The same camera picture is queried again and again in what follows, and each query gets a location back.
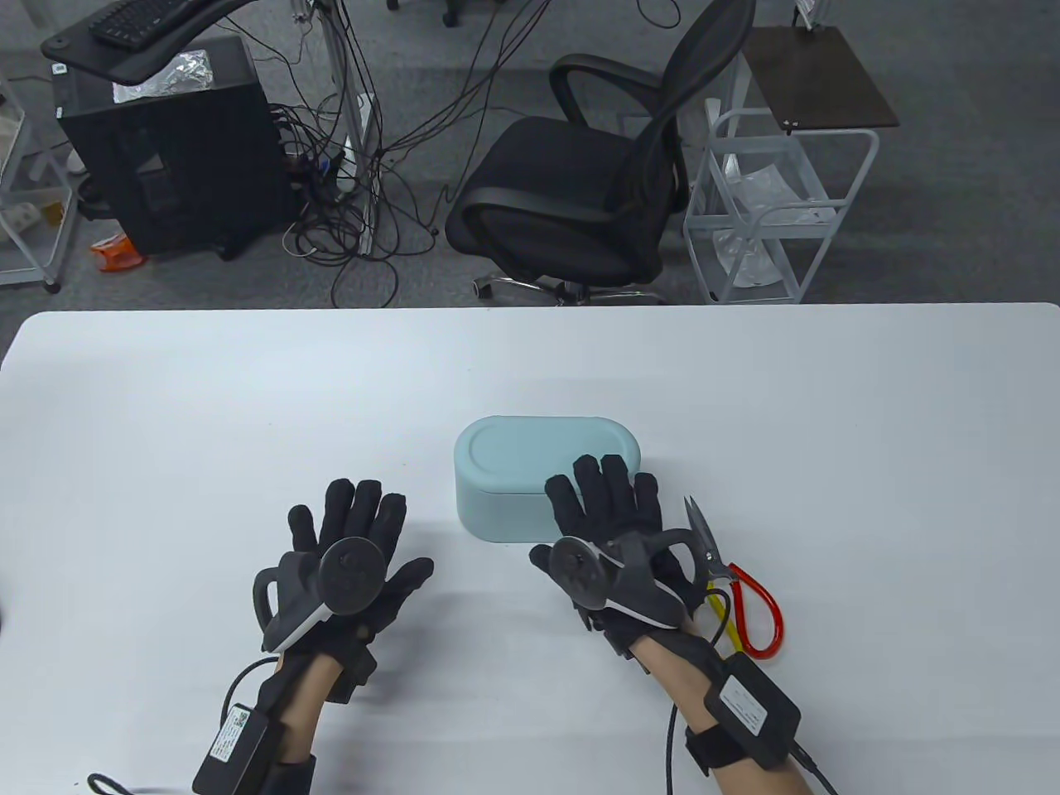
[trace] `label sticker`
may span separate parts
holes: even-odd
[[[249,709],[244,709],[240,706],[229,709],[228,718],[225,719],[225,725],[220,727],[220,731],[217,732],[217,739],[213,741],[213,746],[210,748],[210,756],[222,762],[227,762],[231,759],[232,749],[235,747],[235,743],[240,741],[240,735],[243,734],[243,727],[247,725],[249,717]]]
[[[768,712],[765,707],[758,703],[758,700],[750,694],[736,676],[729,676],[722,688],[722,703],[732,710],[732,713],[740,719],[740,723],[755,737],[762,730],[765,724],[765,717]]]

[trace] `scissors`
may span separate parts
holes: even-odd
[[[714,535],[710,532],[710,526],[707,525],[707,519],[693,497],[685,497],[685,511],[688,513],[688,523],[692,531],[700,535],[703,545],[706,547],[712,579],[727,581],[732,589],[732,612],[735,614],[734,623],[736,624],[736,632],[732,632],[731,624],[726,626],[726,632],[732,640],[732,646],[736,647],[738,652],[743,651],[748,657],[753,657],[754,659],[770,659],[775,657],[777,652],[780,651],[780,646],[784,642],[784,617],[780,612],[780,605],[777,604],[777,600],[773,598],[773,595],[758,580],[735,563],[722,563],[721,552],[718,551],[718,542],[714,541]],[[747,617],[743,604],[744,585],[754,590],[765,602],[765,605],[770,608],[770,614],[773,616],[773,640],[764,649],[758,649],[752,644],[750,635],[747,633]],[[719,618],[724,618],[725,612],[717,597],[710,598],[710,605]]]

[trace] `red scissor handle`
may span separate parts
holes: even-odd
[[[771,657],[775,657],[777,652],[780,651],[780,646],[784,642],[784,617],[780,613],[780,605],[777,604],[777,600],[773,598],[773,595],[754,577],[735,563],[730,563],[729,568],[737,576],[736,582],[732,583],[732,607],[736,612],[736,630],[740,634],[740,641],[743,643],[744,652],[746,652],[748,657],[753,657],[754,659],[770,659]],[[759,598],[765,602],[765,605],[770,608],[770,613],[773,615],[773,640],[764,649],[758,649],[750,643],[750,635],[747,633],[747,617],[743,610],[742,585],[746,585],[758,594]]]

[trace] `battery pack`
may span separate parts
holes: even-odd
[[[745,654],[727,658],[724,672],[703,700],[707,711],[759,766],[779,767],[795,747],[802,713]]]
[[[195,774],[197,795],[258,795],[283,740],[284,725],[242,704],[228,710]]]

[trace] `black office chair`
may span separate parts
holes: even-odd
[[[658,246],[667,217],[688,205],[677,111],[737,56],[754,19],[755,0],[714,0],[661,77],[593,55],[560,59],[549,83],[567,121],[532,117],[512,124],[445,223],[453,248],[489,257],[504,271],[475,280],[475,294],[487,299],[494,285],[507,284],[548,293],[562,304],[665,303],[651,293],[615,288],[648,284],[662,271]],[[571,72],[622,89],[651,122],[636,139],[590,129],[570,90]]]

